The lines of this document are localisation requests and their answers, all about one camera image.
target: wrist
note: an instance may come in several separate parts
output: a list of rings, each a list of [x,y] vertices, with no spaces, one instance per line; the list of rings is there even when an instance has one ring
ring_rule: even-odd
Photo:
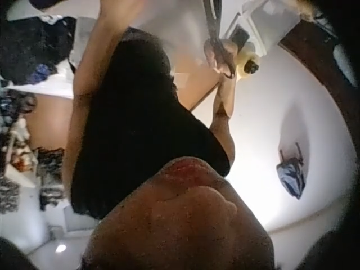
[[[220,83],[236,82],[236,78],[237,78],[237,72],[235,72],[235,76],[234,76],[234,78],[232,78],[232,79],[226,77],[226,74],[225,74],[225,73],[221,73],[221,74],[220,74],[219,82],[220,82]]]
[[[107,34],[118,36],[121,36],[129,27],[128,25],[123,25],[118,21],[110,19],[110,17],[106,16],[106,14],[104,13],[99,14],[96,24],[99,27],[103,28],[103,30],[106,31]]]

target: yellow object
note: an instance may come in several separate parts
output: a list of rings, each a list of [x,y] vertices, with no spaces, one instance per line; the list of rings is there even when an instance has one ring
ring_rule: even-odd
[[[259,56],[246,49],[242,49],[236,57],[237,80],[254,74],[259,68]]]

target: woman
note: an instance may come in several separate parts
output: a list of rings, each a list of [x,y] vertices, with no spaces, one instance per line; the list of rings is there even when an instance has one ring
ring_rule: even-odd
[[[236,78],[207,44],[222,79],[206,128],[178,102],[156,41],[119,42],[143,5],[101,0],[75,73],[63,181],[77,213],[102,219],[83,268],[273,269],[269,236],[224,180]]]

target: hanging clothes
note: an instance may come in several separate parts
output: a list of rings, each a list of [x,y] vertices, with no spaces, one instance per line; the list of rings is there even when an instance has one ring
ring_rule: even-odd
[[[1,26],[1,75],[15,85],[38,83],[56,74],[56,65],[73,48],[76,19],[48,22],[41,17],[8,21]]]

